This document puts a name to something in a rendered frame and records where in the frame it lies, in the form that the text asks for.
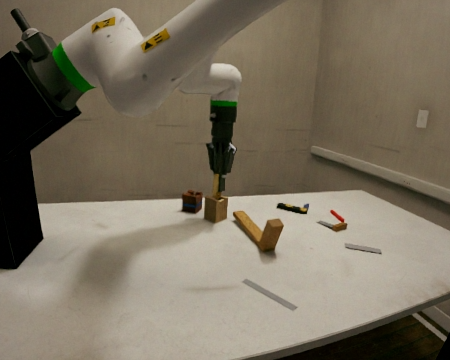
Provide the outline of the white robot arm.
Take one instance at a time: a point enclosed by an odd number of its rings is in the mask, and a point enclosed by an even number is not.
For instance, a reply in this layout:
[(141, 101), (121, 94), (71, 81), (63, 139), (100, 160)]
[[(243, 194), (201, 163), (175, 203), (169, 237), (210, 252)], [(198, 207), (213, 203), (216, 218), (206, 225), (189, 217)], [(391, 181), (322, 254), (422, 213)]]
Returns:
[(241, 75), (232, 65), (213, 64), (218, 48), (286, 1), (196, 0), (145, 39), (112, 8), (58, 46), (31, 28), (18, 8), (10, 13), (23, 32), (16, 48), (32, 79), (64, 111), (101, 84), (116, 111), (142, 117), (181, 83), (177, 89), (184, 94), (211, 96), (210, 121), (235, 123)]

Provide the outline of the brown wooden flat bar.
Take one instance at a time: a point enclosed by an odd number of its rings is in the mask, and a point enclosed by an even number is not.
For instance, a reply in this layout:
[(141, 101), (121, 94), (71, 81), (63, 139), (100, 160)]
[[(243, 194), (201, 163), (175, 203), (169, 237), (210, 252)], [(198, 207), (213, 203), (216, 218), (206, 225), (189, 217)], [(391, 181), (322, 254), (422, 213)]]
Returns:
[[(262, 252), (275, 250), (276, 244), (284, 227), (284, 224), (280, 218), (268, 219), (264, 230), (262, 231), (244, 211), (234, 211), (233, 216)], [(263, 247), (261, 247), (261, 241), (264, 243), (264, 248), (274, 248), (263, 249)]]

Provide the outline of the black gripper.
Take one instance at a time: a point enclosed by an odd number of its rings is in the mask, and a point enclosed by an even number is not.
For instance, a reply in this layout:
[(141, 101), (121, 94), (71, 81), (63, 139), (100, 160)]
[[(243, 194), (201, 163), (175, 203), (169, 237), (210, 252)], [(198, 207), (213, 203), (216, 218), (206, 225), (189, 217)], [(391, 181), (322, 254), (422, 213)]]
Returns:
[[(225, 191), (225, 178), (231, 172), (237, 148), (232, 145), (234, 123), (212, 122), (212, 142), (207, 143), (210, 170), (219, 174), (218, 192)], [(221, 138), (217, 138), (221, 137)], [(229, 152), (228, 152), (229, 151)]]

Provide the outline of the grey flat bar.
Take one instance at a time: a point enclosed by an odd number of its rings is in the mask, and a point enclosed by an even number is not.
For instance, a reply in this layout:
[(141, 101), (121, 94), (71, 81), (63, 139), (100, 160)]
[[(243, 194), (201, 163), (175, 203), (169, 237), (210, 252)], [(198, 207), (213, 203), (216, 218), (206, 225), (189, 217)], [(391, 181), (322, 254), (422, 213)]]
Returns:
[(276, 294), (268, 291), (267, 289), (259, 286), (258, 284), (250, 281), (249, 279), (245, 279), (242, 282), (245, 283), (246, 285), (252, 287), (253, 289), (257, 290), (258, 292), (264, 294), (265, 296), (271, 298), (272, 300), (274, 300), (274, 301), (280, 303), (281, 305), (287, 307), (288, 309), (290, 309), (292, 311), (294, 311), (298, 307), (298, 306), (296, 306), (296, 305), (286, 301), (285, 299), (277, 296)]
[(381, 249), (378, 249), (378, 248), (366, 247), (366, 246), (349, 244), (349, 243), (345, 243), (345, 248), (382, 255)]

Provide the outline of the red flat bar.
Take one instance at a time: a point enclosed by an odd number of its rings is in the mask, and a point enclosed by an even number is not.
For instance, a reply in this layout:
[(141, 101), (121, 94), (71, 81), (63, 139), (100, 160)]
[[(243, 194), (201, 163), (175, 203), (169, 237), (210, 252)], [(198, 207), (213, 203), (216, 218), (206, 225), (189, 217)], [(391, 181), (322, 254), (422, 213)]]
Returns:
[(345, 219), (343, 219), (340, 215), (338, 215), (335, 211), (330, 210), (330, 213), (335, 216), (339, 221), (344, 222)]

